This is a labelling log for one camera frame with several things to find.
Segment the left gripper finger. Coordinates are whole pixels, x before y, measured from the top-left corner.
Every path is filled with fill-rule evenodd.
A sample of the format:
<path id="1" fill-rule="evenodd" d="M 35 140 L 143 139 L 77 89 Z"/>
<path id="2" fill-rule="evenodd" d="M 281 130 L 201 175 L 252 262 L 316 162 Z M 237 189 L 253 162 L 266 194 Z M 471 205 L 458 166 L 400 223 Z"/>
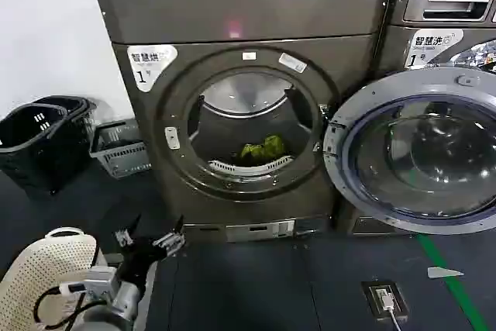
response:
<path id="1" fill-rule="evenodd" d="M 155 258 L 167 258 L 175 255 L 184 245 L 184 216 L 181 215 L 169 233 L 153 241 L 153 255 Z"/>
<path id="2" fill-rule="evenodd" d="M 129 247 L 134 244 L 133 234 L 139 225 L 140 219 L 141 215 L 139 214 L 127 226 L 115 231 L 115 240 L 121 248 Z"/>

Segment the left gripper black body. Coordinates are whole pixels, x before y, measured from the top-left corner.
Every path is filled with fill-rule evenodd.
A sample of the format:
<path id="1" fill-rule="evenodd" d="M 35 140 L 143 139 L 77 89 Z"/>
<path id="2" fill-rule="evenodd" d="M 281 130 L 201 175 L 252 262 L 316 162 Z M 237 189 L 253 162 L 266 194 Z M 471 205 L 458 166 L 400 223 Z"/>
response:
<path id="1" fill-rule="evenodd" d="M 117 275 L 120 281 L 145 285 L 150 266 L 157 261 L 158 250 L 153 245 L 156 237 L 138 237 L 132 243 L 120 247 L 123 261 Z"/>

